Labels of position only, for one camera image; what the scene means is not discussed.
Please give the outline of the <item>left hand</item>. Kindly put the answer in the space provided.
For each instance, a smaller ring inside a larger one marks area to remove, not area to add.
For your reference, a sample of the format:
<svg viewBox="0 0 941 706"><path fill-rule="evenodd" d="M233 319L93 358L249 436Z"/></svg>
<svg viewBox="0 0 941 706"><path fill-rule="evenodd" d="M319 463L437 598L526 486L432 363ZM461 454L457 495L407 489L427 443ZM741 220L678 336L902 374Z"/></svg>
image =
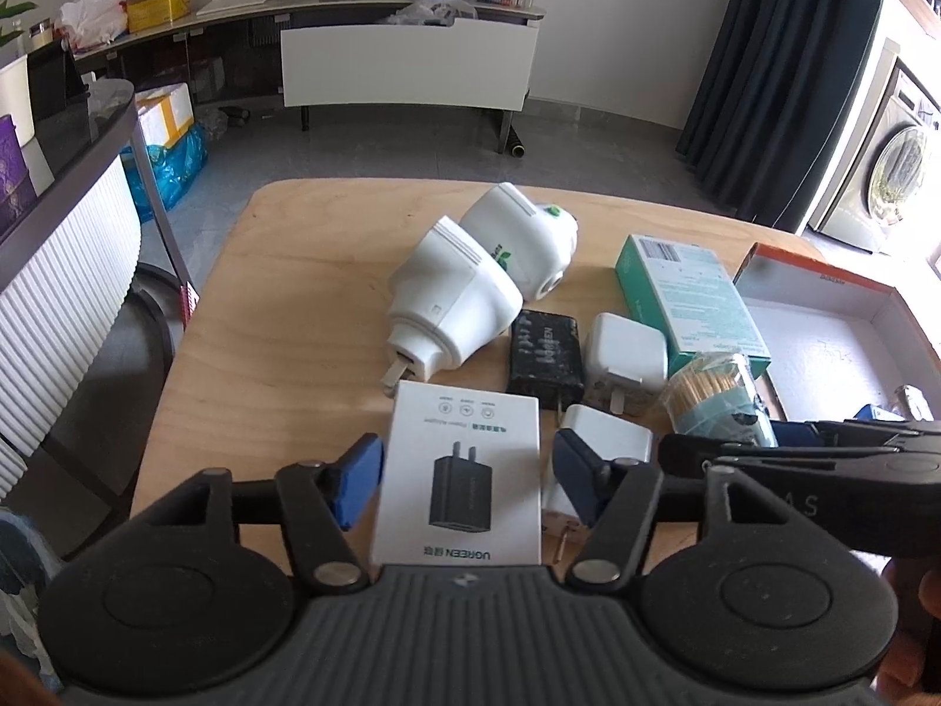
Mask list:
<svg viewBox="0 0 941 706"><path fill-rule="evenodd" d="M0 706L59 706L54 693L6 652L0 654Z"/></svg>

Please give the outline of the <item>right hand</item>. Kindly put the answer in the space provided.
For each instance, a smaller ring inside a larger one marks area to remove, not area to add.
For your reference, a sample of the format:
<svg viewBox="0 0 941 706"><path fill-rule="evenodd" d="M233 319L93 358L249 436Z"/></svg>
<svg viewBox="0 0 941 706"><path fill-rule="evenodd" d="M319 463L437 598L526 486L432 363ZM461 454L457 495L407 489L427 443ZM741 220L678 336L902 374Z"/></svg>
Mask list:
<svg viewBox="0 0 941 706"><path fill-rule="evenodd" d="M900 609L898 630L877 671L876 690L889 704L939 703L939 650L932 629L939 623L939 559L892 560L882 577Z"/></svg>

